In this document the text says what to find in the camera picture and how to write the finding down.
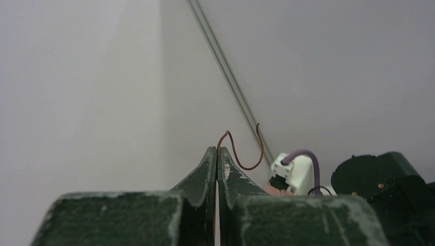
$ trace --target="copper wire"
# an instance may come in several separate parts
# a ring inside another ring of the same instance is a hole
[[[260,123],[257,123],[256,133],[257,133],[257,137],[260,141],[261,155],[260,155],[260,159],[258,160],[257,164],[255,164],[253,167],[246,168],[246,167],[242,166],[242,164],[240,164],[239,158],[237,157],[237,153],[235,152],[234,140],[232,139],[230,131],[226,131],[225,134],[221,137],[221,139],[219,139],[219,142],[217,143],[216,151],[219,153],[219,148],[221,147],[222,141],[228,135],[228,136],[230,136],[232,152],[234,153],[234,157],[235,157],[235,160],[237,161],[237,164],[243,170],[247,170],[247,171],[253,170],[254,168],[258,167],[260,165],[261,160],[263,159],[263,155],[264,155],[264,146],[263,146],[263,141],[261,140],[261,136],[260,136],[260,132],[259,132],[259,125],[260,125]]]

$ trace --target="wire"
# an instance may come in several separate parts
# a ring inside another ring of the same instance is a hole
[[[219,139],[219,142],[217,143],[216,151],[219,153],[219,149],[221,148],[222,141],[228,135],[228,136],[230,136],[232,152],[234,153],[234,157],[235,157],[235,160],[237,161],[237,164],[239,164],[239,166],[243,170],[250,171],[250,170],[255,169],[256,167],[258,167],[260,165],[261,160],[263,159],[263,155],[264,155],[264,146],[263,146],[263,141],[261,140],[261,136],[260,136],[260,132],[259,132],[259,125],[260,125],[260,123],[257,123],[256,132],[257,132],[257,137],[259,138],[259,141],[260,141],[261,155],[260,155],[260,159],[258,160],[257,164],[255,164],[253,167],[246,168],[246,167],[242,166],[242,164],[240,164],[239,158],[237,157],[237,153],[235,152],[234,140],[232,139],[230,131],[226,131],[225,134],[221,137],[221,139]]]
[[[316,187],[312,188],[311,190],[308,191],[308,195],[311,195],[311,193],[313,193],[313,191],[315,191],[315,190],[319,190],[320,191],[320,188],[325,189],[329,193],[329,195],[331,195],[331,196],[333,195],[331,193],[331,191],[328,188],[324,187],[324,186],[316,186]]]
[[[320,169],[319,169],[319,161],[314,153],[310,150],[296,150],[295,152],[287,155],[282,161],[281,164],[284,166],[288,166],[288,164],[300,155],[308,155],[311,158],[313,163],[313,171],[314,171],[314,186],[320,187]],[[320,190],[314,190],[315,195],[321,195]]]

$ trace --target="gray wall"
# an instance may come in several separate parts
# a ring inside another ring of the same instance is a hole
[[[257,161],[184,1],[1,1],[0,33],[0,245],[63,193],[171,188],[227,129]]]
[[[401,151],[435,179],[435,1],[200,0],[274,155]]]

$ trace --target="black cable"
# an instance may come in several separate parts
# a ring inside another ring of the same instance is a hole
[[[331,191],[328,188],[324,187],[324,186],[316,186],[316,187],[312,188],[311,190],[308,191],[308,195],[311,195],[311,193],[313,193],[316,189],[320,189],[320,188],[325,189],[329,193],[329,195],[331,195],[331,196],[333,195],[331,193]]]

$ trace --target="white plug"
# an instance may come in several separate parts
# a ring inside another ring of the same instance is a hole
[[[306,155],[297,156],[289,165],[281,164],[281,161],[288,154],[281,153],[270,167],[272,176],[277,175],[285,178],[288,184],[287,191],[295,195],[307,195],[308,191],[314,187],[314,170],[311,158]]]

